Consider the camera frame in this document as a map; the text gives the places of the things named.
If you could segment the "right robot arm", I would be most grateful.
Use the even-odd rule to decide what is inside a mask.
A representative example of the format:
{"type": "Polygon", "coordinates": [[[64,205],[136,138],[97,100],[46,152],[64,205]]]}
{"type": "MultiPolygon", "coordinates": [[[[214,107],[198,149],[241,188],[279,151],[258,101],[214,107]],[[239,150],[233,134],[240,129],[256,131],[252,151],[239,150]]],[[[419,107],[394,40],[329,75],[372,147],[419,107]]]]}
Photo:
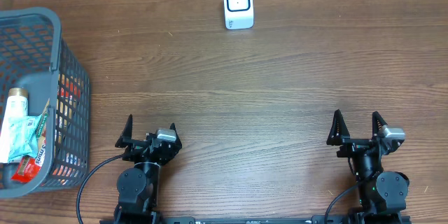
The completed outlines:
{"type": "Polygon", "coordinates": [[[386,171],[382,158],[399,149],[405,141],[401,127],[391,127],[378,112],[372,113],[372,137],[355,139],[350,136],[342,112],[334,112],[332,126],[326,141],[329,146],[338,146],[337,157],[347,159],[356,183],[341,192],[329,204],[323,222],[341,223],[409,223],[403,217],[410,180],[402,172],[386,171]],[[341,198],[357,190],[360,206],[352,208],[343,217],[332,217],[330,212],[341,198]]]}

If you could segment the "orange spaghetti packet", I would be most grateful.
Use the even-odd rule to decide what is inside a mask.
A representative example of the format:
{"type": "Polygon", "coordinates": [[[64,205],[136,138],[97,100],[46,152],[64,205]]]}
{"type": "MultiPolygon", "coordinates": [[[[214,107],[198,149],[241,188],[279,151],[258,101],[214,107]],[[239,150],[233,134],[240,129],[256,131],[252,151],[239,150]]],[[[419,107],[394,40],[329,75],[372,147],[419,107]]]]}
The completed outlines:
{"type": "Polygon", "coordinates": [[[38,153],[28,177],[37,190],[77,186],[88,172],[90,84],[87,76],[62,72],[50,91],[37,128],[38,153]]]}

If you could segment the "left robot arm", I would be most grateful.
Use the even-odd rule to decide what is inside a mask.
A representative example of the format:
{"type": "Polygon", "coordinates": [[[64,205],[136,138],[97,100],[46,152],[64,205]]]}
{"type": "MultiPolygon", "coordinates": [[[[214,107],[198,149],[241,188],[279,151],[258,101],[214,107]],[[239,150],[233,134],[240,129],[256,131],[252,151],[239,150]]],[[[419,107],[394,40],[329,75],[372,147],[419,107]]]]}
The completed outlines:
{"type": "Polygon", "coordinates": [[[123,171],[117,179],[118,204],[113,214],[114,223],[160,223],[162,214],[158,205],[158,188],[162,167],[174,159],[182,143],[174,123],[147,133],[144,140],[132,138],[133,119],[130,115],[125,128],[115,143],[123,148],[122,160],[133,167],[123,171]]]}

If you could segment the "teal plastic packet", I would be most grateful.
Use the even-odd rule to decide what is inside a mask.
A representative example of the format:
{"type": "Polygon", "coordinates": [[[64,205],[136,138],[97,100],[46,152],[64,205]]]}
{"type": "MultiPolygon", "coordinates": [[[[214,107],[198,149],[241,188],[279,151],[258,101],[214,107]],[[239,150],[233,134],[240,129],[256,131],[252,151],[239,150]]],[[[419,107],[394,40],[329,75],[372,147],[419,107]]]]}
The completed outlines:
{"type": "Polygon", "coordinates": [[[10,151],[8,162],[17,162],[24,156],[35,158],[38,154],[36,130],[41,116],[25,116],[9,119],[10,151]]]}

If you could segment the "small orange snack packet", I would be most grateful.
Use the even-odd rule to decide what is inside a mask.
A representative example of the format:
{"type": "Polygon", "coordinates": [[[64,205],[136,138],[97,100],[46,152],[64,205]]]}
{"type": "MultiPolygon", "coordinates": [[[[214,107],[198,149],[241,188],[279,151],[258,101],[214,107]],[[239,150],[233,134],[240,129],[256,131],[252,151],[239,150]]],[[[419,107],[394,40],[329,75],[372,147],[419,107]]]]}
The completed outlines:
{"type": "Polygon", "coordinates": [[[28,183],[37,176],[42,165],[43,159],[41,157],[32,158],[26,156],[22,158],[19,167],[11,179],[21,183],[28,183]]]}

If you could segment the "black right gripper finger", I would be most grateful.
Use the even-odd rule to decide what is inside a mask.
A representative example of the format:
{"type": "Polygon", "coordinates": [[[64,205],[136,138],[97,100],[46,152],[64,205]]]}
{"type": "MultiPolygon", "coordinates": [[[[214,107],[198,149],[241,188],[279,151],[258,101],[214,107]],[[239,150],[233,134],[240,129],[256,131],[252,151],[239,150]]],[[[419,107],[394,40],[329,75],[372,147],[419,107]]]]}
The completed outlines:
{"type": "Polygon", "coordinates": [[[372,135],[375,137],[379,133],[379,130],[387,125],[386,121],[381,117],[378,111],[372,113],[372,135]]]}
{"type": "Polygon", "coordinates": [[[332,127],[330,129],[326,144],[331,146],[341,146],[350,139],[348,128],[345,124],[342,112],[337,109],[332,119],[332,127]]]}

